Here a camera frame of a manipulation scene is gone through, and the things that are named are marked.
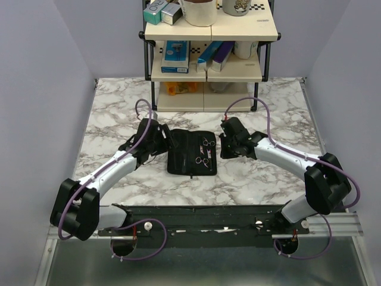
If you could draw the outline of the silver thinning scissors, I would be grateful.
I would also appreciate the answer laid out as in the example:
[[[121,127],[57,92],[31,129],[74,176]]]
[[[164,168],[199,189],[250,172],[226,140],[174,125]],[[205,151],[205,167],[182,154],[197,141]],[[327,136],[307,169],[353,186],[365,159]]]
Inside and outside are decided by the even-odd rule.
[[[208,141],[205,137],[199,137],[199,149],[200,154],[204,155],[204,147],[214,147],[216,145],[215,141]]]

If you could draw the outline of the silver cutting scissors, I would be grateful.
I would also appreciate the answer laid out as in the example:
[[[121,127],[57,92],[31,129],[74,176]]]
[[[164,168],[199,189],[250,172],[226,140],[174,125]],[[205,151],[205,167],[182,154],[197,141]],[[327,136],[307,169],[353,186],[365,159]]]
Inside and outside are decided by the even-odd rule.
[[[195,163],[205,166],[211,172],[214,170],[214,162],[211,158],[197,157]]]

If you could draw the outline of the black zip tool case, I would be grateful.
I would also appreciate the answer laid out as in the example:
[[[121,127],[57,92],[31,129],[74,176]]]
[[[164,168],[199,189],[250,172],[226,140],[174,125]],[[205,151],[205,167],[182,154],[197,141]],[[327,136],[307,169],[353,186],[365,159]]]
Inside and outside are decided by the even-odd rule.
[[[217,174],[217,140],[213,132],[206,130],[189,131],[185,129],[173,129],[173,137],[178,142],[177,148],[170,150],[167,157],[167,172],[172,175],[190,176],[215,176]],[[208,141],[215,141],[214,147],[204,147],[204,155],[200,154],[199,137],[205,137]],[[197,157],[211,158],[214,162],[214,170],[211,172],[205,166],[195,163]]]

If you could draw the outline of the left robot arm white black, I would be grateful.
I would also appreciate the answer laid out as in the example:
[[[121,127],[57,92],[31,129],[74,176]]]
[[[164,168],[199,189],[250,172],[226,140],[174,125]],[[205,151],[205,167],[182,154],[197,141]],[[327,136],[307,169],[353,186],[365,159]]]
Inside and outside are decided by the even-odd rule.
[[[105,164],[86,175],[64,180],[58,190],[50,223],[62,240],[87,240],[95,231],[113,229],[119,235],[131,231],[129,210],[119,204],[102,206],[101,198],[123,177],[141,167],[150,157],[168,152],[175,141],[166,124],[143,119],[138,131]]]

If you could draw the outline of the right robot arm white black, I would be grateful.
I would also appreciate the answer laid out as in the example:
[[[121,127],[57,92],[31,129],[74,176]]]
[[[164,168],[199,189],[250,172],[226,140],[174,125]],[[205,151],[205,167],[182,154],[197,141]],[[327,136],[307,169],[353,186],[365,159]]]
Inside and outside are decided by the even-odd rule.
[[[302,179],[305,194],[286,203],[274,215],[274,227],[288,233],[295,224],[314,214],[330,214],[351,192],[342,167],[331,153],[323,156],[299,153],[256,131],[252,134],[237,117],[221,123],[221,158],[247,157],[266,161]]]

